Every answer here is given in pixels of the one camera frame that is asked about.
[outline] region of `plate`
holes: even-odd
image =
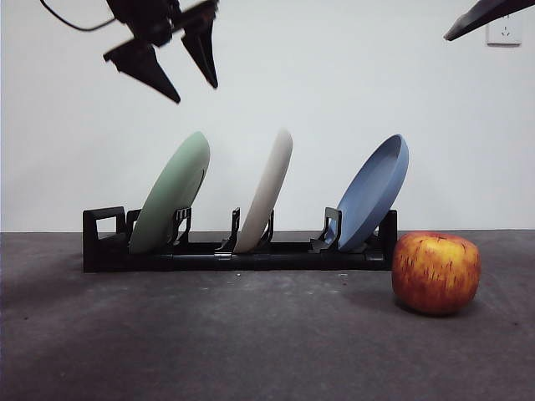
[[[292,156],[292,148],[292,136],[286,130],[281,130],[267,159],[262,178],[252,199],[251,208],[234,247],[234,253],[249,252],[260,241],[271,211],[277,202],[278,193],[283,186]]]
[[[338,209],[342,211],[339,250],[352,251],[373,234],[400,192],[407,168],[409,148],[401,135],[388,138],[364,163],[345,191]],[[334,239],[334,223],[325,236]]]
[[[190,135],[169,159],[150,190],[130,238],[130,253],[144,253],[169,239],[176,209],[191,207],[210,163],[204,135]]]

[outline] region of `blue plate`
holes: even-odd
[[[388,138],[364,163],[338,205],[342,211],[340,251],[352,251],[373,234],[400,192],[408,167],[409,148],[401,135]],[[334,232],[332,223],[327,242],[334,239]]]

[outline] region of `red apple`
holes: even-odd
[[[395,245],[392,287],[402,302],[417,311],[448,314],[476,295],[481,271],[479,251],[470,241],[415,231]]]

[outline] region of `electrical socket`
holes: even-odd
[[[487,24],[487,44],[491,46],[520,46],[522,19],[519,13],[509,14]]]

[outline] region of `dish rack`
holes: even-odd
[[[122,206],[84,211],[84,272],[149,271],[261,271],[261,270],[390,270],[397,242],[397,212],[389,211],[362,246],[352,252],[340,252],[342,212],[326,207],[324,228],[308,242],[273,241],[272,211],[267,229],[250,253],[234,254],[240,209],[232,212],[230,236],[220,242],[190,241],[191,208],[176,210],[172,216],[170,240],[159,249],[145,254],[130,254],[128,244],[140,210],[125,214]],[[99,237],[97,221],[115,218],[115,234]],[[180,226],[186,223],[183,232]],[[335,231],[326,241],[329,228]]]

